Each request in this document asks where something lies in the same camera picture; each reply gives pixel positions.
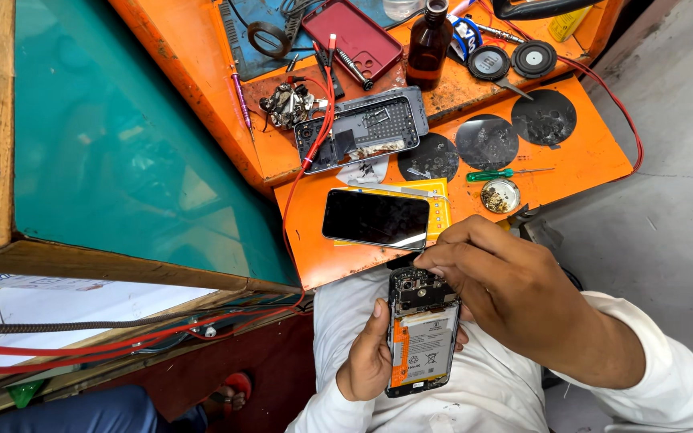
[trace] red sandal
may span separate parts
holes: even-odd
[[[234,389],[234,393],[238,394],[240,392],[245,393],[245,402],[250,399],[250,393],[253,391],[253,383],[250,381],[250,377],[240,371],[239,373],[231,374],[223,383],[218,387],[221,389],[223,387],[229,387]],[[221,395],[218,392],[212,393],[208,399],[217,401],[223,405],[223,417],[228,418],[232,414],[232,398]]]

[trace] red phone case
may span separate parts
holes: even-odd
[[[349,0],[328,0],[303,17],[301,26],[323,48],[334,33],[336,47],[373,81],[403,57],[403,44]],[[346,68],[337,55],[333,58]]]

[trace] white shirt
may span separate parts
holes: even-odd
[[[549,431],[544,419],[541,367],[505,348],[475,323],[461,322],[470,342],[454,355],[450,380],[440,388],[389,399],[348,401],[336,386],[336,371],[373,311],[387,299],[390,271],[375,267],[317,289],[314,297],[314,359],[317,394],[287,432],[469,433]],[[643,379],[633,388],[589,389],[614,419],[613,432],[693,431],[693,353],[665,337],[641,310],[624,299],[583,292],[598,310],[627,324],[646,354]]]

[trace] smartphone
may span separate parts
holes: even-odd
[[[331,190],[322,219],[322,235],[420,251],[427,244],[430,204],[426,200],[367,192]]]
[[[404,267],[390,274],[390,399],[448,383],[460,305],[454,289],[434,273]]]

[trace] black handle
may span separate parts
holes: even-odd
[[[602,0],[536,0],[513,5],[511,0],[493,0],[494,14],[499,19],[542,19],[573,12]]]

